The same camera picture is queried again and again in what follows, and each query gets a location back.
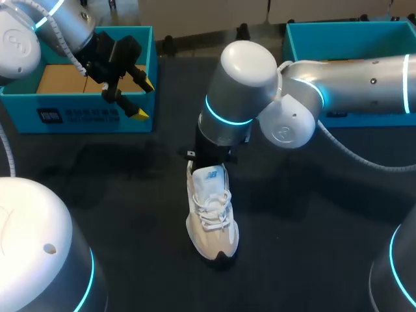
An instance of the blue storage box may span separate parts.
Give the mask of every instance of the blue storage box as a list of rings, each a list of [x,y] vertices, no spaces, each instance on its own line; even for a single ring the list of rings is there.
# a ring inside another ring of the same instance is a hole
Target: blue storage box
[[[152,27],[97,27],[115,40],[133,36],[142,46],[136,65],[145,65],[152,85],[157,89],[157,54]],[[0,89],[5,106],[20,133],[147,133],[153,127],[155,92],[123,92],[149,115],[141,122],[128,118],[117,104],[109,104],[100,93],[37,94],[47,65],[71,64],[41,43],[42,59],[26,79]]]
[[[416,53],[416,32],[408,21],[288,24],[284,60],[373,59]],[[416,114],[323,114],[327,127],[416,125]]]

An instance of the silver robot arm segment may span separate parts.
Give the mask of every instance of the silver robot arm segment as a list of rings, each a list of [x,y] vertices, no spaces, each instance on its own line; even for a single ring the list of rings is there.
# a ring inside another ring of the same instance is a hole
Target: silver robot arm segment
[[[197,167],[226,161],[256,118],[273,144],[298,148],[324,111],[416,111],[416,55],[289,63],[278,69],[270,52],[253,42],[225,48],[198,120]]]

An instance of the shoe logo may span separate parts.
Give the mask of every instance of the shoe logo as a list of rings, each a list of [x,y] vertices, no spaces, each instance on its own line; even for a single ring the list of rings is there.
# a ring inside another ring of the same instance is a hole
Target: shoe logo
[[[212,178],[216,177],[216,173],[217,173],[217,171],[208,172],[207,177],[205,178],[205,180],[212,179]]]

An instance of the black bracket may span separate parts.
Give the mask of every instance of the black bracket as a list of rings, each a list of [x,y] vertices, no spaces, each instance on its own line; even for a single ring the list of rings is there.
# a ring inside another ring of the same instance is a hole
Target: black bracket
[[[237,27],[236,40],[250,40],[250,32],[248,31],[248,25],[243,23],[240,27]]]

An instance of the black table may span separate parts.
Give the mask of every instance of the black table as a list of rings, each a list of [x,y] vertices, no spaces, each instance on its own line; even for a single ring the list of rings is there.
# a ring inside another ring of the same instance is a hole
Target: black table
[[[193,143],[216,62],[160,59],[146,135],[19,135],[1,107],[18,175],[66,202],[105,271],[110,312],[362,311],[372,260],[411,209],[416,175],[365,168],[319,131],[303,148],[279,149],[255,125],[239,164],[227,166],[238,259],[213,270],[187,235],[186,161],[176,151]],[[372,161],[416,162],[416,128],[333,133]]]

